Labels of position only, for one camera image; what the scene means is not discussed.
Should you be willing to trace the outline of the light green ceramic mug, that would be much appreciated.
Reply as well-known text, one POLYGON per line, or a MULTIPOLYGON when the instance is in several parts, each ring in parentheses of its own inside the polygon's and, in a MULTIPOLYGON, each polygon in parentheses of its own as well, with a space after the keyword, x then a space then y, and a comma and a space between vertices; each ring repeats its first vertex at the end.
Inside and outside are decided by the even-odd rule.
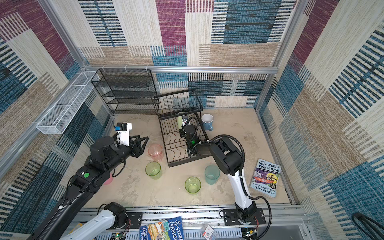
POLYGON ((178 116, 177 117, 177 124, 178 124, 178 129, 180 130, 180 129, 182 129, 183 127, 182 127, 182 116, 178 116))

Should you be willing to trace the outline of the clear pink plastic cup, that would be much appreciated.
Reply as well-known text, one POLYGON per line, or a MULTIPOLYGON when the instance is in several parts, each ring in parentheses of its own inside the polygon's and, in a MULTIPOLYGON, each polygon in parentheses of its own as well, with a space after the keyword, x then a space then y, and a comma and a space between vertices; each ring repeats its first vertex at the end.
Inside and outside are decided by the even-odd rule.
POLYGON ((159 144, 152 144, 148 149, 148 153, 154 161, 161 161, 164 156, 163 147, 159 144))

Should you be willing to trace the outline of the clear green plastic cup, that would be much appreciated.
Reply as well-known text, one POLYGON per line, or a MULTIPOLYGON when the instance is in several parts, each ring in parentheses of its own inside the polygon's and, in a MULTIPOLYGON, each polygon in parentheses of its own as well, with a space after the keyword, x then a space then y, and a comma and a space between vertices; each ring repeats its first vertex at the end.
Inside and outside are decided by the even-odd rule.
POLYGON ((150 162, 146 165, 145 172, 150 178, 158 180, 162 176, 161 164, 156 161, 150 162))
POLYGON ((185 181, 185 189, 190 194, 196 194, 201 189, 201 181, 197 177, 189 177, 185 181))

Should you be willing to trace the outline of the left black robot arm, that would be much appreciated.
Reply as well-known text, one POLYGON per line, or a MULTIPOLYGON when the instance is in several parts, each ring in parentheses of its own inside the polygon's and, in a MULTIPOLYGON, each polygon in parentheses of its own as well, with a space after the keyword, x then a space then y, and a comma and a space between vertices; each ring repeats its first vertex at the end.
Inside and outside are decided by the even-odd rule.
POLYGON ((68 182, 55 208, 29 236, 30 240, 58 240, 83 206, 110 178, 110 173, 129 157, 138 158, 145 150, 149 137, 129 137, 126 145, 119 143, 118 134, 101 137, 91 145, 91 155, 68 182))

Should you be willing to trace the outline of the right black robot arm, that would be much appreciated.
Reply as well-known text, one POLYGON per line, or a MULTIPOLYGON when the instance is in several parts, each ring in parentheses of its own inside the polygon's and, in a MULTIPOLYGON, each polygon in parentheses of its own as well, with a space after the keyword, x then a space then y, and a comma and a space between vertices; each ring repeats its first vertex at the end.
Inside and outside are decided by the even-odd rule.
POLYGON ((200 147, 207 147, 211 156, 214 158, 219 170, 227 175, 230 180, 232 190, 235 194, 235 206, 238 221, 242 225, 249 225, 252 221, 261 224, 257 215, 256 200, 262 199, 267 204, 269 219, 264 231, 259 234, 256 231, 248 232, 244 239, 259 240, 266 235, 272 223, 272 209, 268 200, 263 196, 252 197, 244 181, 245 150, 241 143, 233 136, 218 135, 210 140, 200 140, 197 137, 198 127, 191 124, 191 120, 197 121, 196 117, 188 118, 186 115, 181 118, 180 132, 187 141, 188 156, 198 155, 200 147))

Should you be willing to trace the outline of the black two-tier dish rack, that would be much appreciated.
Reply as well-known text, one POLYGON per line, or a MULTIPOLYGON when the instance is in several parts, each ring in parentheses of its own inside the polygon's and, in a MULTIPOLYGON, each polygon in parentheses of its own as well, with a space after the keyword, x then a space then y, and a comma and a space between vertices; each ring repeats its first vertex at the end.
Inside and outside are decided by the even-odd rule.
POLYGON ((209 139, 202 125, 203 103, 194 90, 154 96, 169 167, 210 157, 204 142, 209 139))

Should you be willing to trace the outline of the blue speckled ceramic mug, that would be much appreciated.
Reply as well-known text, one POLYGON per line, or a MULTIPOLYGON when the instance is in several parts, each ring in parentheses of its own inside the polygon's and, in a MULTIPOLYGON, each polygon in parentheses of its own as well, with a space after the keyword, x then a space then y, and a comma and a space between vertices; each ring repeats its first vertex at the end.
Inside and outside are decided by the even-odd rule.
POLYGON ((206 131, 212 131, 214 129, 213 128, 214 117, 211 114, 203 114, 201 116, 201 121, 206 131))

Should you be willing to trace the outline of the black mesh shelf unit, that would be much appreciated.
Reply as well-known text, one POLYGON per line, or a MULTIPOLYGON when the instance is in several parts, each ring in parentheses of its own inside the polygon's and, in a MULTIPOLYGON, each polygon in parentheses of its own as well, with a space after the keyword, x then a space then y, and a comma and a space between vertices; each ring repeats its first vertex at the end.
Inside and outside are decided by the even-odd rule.
POLYGON ((98 69, 91 83, 113 114, 156 113, 158 90, 150 70, 98 69))

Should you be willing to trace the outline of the translucent teal plastic cup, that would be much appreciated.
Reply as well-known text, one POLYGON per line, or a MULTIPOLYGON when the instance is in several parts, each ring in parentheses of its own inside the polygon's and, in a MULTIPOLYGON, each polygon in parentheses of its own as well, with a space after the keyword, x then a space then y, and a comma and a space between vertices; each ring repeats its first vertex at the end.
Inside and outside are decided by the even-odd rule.
POLYGON ((205 168, 205 179, 209 185, 213 185, 220 177, 220 169, 215 165, 209 165, 205 168))

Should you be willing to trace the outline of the opaque pink plastic cup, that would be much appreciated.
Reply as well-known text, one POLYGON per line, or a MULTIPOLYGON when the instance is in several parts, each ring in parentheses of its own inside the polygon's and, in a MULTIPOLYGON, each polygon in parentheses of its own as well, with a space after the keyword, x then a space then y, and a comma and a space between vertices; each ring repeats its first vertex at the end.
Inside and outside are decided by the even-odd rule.
POLYGON ((109 185, 113 182, 114 178, 112 177, 112 174, 110 174, 110 177, 104 182, 104 185, 109 185))

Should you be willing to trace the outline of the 143-storey treehouse book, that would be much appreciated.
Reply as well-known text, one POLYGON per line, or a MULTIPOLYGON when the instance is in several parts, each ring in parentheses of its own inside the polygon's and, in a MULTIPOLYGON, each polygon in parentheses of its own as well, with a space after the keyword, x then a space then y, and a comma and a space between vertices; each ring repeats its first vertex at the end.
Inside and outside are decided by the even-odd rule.
POLYGON ((250 188, 259 191, 268 197, 275 198, 277 195, 277 186, 281 175, 281 166, 258 159, 250 188))

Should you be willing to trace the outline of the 91-storey treehouse book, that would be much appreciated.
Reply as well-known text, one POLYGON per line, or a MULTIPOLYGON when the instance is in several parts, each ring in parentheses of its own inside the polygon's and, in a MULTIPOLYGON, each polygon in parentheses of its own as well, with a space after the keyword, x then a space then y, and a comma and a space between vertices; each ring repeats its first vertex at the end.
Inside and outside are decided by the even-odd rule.
POLYGON ((184 240, 182 217, 140 227, 140 240, 184 240))

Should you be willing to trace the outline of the small clear plastic packet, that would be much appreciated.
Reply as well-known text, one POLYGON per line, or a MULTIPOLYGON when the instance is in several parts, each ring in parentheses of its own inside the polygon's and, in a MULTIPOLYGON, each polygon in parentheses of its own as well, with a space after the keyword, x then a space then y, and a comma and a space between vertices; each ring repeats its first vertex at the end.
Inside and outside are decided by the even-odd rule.
POLYGON ((204 224, 200 232, 205 240, 216 240, 218 237, 218 233, 209 224, 204 224))

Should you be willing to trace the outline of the yellow patterned card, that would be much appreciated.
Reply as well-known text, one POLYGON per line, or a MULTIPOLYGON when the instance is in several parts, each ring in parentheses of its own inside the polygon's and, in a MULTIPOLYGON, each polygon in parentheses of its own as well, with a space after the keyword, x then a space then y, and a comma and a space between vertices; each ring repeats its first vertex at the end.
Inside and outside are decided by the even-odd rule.
POLYGON ((82 223, 78 223, 76 226, 75 226, 75 229, 77 229, 77 228, 80 228, 80 227, 82 227, 84 224, 82 224, 82 223))

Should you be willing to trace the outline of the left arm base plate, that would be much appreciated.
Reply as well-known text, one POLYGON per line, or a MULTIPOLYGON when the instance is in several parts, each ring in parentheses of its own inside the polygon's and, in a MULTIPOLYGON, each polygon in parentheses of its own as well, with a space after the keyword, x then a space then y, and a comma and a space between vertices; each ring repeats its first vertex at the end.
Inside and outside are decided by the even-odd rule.
POLYGON ((127 229, 139 229, 142 223, 142 212, 125 212, 115 216, 115 221, 108 231, 117 230, 123 231, 127 229))

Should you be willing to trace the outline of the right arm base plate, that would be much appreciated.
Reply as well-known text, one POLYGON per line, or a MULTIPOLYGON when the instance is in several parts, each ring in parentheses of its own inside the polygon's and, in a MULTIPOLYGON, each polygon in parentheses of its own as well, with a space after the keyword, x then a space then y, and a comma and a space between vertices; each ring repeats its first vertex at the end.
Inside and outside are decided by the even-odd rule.
POLYGON ((243 223, 240 221, 236 209, 223 209, 220 210, 219 215, 224 219, 225 226, 235 225, 265 225, 267 223, 263 209, 257 208, 256 213, 250 222, 243 223))

